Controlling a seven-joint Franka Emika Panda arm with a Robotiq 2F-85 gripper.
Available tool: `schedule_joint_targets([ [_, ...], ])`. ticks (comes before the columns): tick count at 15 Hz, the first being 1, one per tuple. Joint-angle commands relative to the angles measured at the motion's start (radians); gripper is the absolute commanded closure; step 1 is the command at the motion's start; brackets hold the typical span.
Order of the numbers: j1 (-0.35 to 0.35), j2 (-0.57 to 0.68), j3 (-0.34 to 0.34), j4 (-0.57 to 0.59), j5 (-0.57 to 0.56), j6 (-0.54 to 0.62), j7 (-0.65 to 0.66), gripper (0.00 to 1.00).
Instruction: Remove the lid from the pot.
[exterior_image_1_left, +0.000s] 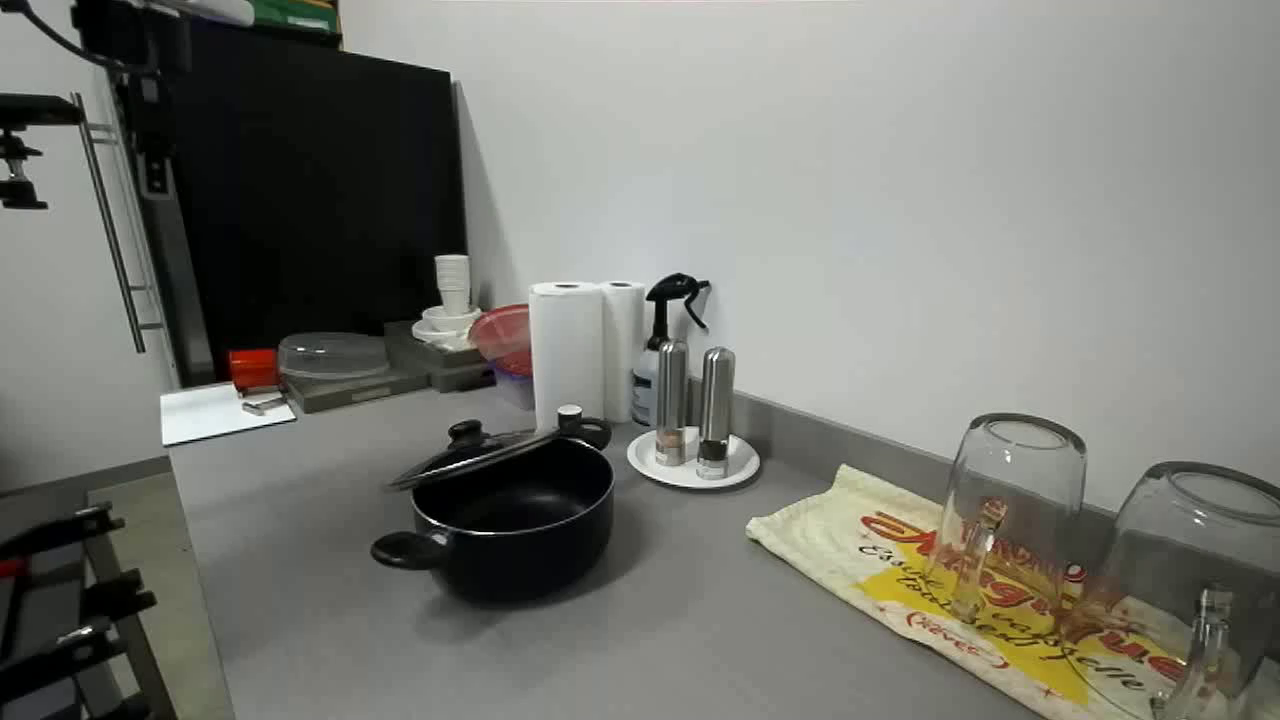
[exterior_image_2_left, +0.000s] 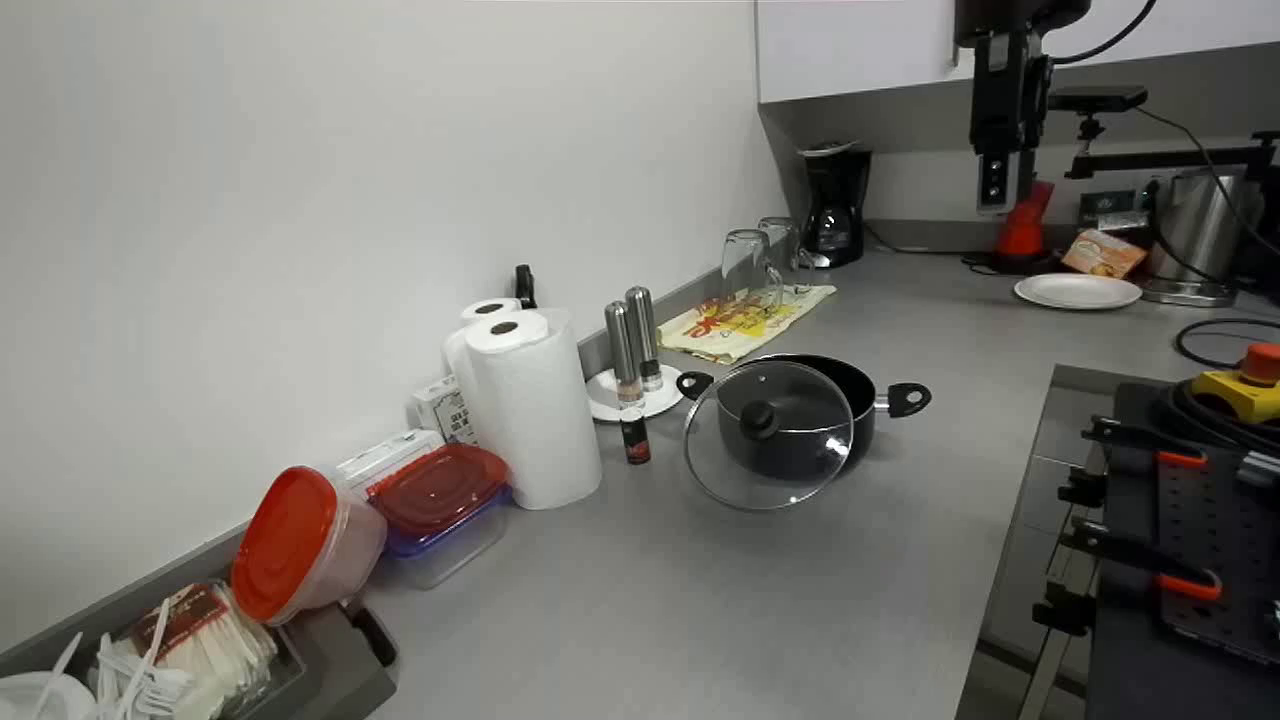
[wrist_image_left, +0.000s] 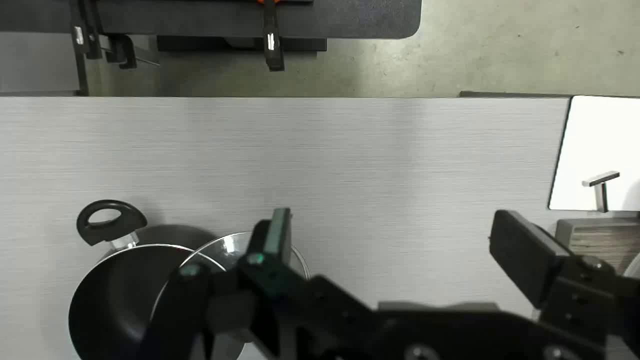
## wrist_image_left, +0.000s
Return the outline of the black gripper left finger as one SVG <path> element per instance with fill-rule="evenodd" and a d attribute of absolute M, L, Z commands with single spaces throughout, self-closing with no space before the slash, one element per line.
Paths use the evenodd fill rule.
<path fill-rule="evenodd" d="M 243 264 L 258 270 L 263 279 L 278 282 L 288 268 L 291 238 L 290 238 L 290 207 L 275 207 L 269 218 L 260 220 L 243 253 Z"/>

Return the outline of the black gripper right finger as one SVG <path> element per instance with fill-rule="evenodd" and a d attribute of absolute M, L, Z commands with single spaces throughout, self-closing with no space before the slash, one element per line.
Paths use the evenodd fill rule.
<path fill-rule="evenodd" d="M 494 212 L 487 240 L 489 253 L 504 273 L 533 308 L 540 308 L 570 249 L 516 209 Z"/>

